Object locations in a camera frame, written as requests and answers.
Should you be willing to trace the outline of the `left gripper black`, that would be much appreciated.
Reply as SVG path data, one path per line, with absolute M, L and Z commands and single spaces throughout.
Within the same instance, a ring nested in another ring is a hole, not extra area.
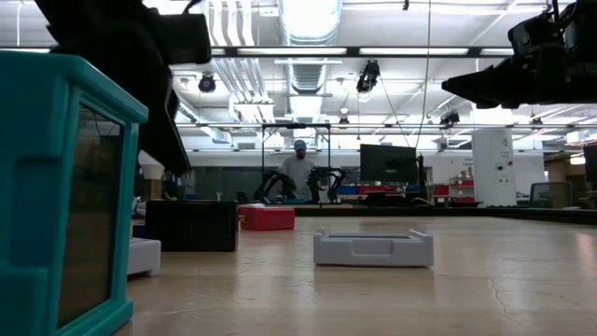
M 141 0 L 35 0 L 55 41 L 50 51 L 76 55 L 149 108 L 138 147 L 167 171 L 184 175 L 190 162 L 175 125 L 180 106 L 172 72 L 146 26 L 153 13 Z

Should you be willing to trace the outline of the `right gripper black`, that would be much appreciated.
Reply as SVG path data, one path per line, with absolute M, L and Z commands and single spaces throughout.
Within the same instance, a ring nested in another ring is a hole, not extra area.
M 451 77 L 441 88 L 471 102 L 478 109 L 516 109 L 508 102 L 487 95 L 511 95 L 512 64 L 516 74 L 516 97 L 528 105 L 597 104 L 597 53 L 570 51 L 547 44 L 529 52 L 515 52 L 482 71 Z

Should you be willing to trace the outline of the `black rectangular bar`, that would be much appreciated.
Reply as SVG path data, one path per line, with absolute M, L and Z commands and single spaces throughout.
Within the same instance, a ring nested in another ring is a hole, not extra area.
M 238 204 L 231 201 L 149 201 L 146 238 L 162 252 L 235 252 Z

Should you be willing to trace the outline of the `large red box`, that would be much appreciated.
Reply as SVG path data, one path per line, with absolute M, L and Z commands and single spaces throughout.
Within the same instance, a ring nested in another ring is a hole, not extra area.
M 243 217 L 241 228 L 246 231 L 287 231 L 295 228 L 295 209 L 291 207 L 247 204 L 239 208 L 239 215 Z

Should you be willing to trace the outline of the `white plastic tray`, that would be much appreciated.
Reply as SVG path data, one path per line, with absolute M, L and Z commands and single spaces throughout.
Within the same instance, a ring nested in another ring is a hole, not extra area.
M 316 265 L 358 267 L 432 267 L 435 264 L 431 234 L 318 230 L 313 235 Z

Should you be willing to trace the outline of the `wooden lamp base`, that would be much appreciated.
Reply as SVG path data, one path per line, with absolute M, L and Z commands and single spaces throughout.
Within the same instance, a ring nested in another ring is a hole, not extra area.
M 158 179 L 145 179 L 142 184 L 142 199 L 144 201 L 162 198 L 162 181 Z

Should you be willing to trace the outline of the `white pillar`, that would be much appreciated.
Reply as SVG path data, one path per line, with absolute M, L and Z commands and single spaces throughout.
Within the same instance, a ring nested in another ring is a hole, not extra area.
M 481 207 L 516 204 L 510 129 L 479 129 L 472 134 L 475 198 Z

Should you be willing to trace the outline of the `rack with red bins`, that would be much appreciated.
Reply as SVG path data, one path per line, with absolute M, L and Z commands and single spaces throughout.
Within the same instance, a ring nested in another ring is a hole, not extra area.
M 432 187 L 434 203 L 474 203 L 475 184 L 472 178 L 451 177 L 446 183 Z

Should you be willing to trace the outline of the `pale lavender eraser block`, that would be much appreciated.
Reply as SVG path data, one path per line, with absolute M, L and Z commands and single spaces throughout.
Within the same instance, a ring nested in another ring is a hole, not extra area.
M 160 257 L 160 241 L 132 237 L 129 243 L 127 275 L 140 273 L 144 273 L 148 276 L 159 275 Z

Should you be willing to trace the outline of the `black background monitor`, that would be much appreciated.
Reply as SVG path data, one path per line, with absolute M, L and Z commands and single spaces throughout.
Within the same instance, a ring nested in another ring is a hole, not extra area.
M 367 182 L 419 183 L 419 170 L 414 147 L 362 144 L 360 179 Z

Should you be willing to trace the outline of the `teal framed small device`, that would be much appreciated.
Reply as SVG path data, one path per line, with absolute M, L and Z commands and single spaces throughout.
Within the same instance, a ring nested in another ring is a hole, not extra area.
M 147 108 L 81 57 L 0 50 L 0 336 L 111 336 Z

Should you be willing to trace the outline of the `person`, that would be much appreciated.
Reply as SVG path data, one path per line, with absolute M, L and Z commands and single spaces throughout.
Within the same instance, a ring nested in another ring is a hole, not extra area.
M 295 155 L 283 161 L 280 172 L 294 181 L 296 197 L 308 202 L 312 199 L 308 179 L 315 164 L 307 157 L 307 145 L 303 140 L 294 143 L 294 150 Z

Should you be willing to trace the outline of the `black overhead light beam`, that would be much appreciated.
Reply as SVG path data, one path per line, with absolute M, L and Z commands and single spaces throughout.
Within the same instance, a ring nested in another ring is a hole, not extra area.
M 514 54 L 507 47 L 357 47 L 357 46 L 220 46 L 213 58 L 502 58 Z

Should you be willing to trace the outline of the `black aluminium table frame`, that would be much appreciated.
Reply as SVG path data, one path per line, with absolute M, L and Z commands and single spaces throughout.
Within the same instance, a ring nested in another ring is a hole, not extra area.
M 293 205 L 297 217 L 497 217 L 597 226 L 597 210 L 517 207 Z

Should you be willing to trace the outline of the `silver ventilation duct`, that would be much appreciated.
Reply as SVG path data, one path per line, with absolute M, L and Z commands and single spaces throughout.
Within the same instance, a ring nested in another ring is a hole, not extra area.
M 322 47 L 337 43 L 342 0 L 277 0 L 282 44 Z M 287 66 L 291 88 L 316 94 L 324 88 L 327 68 L 319 64 Z

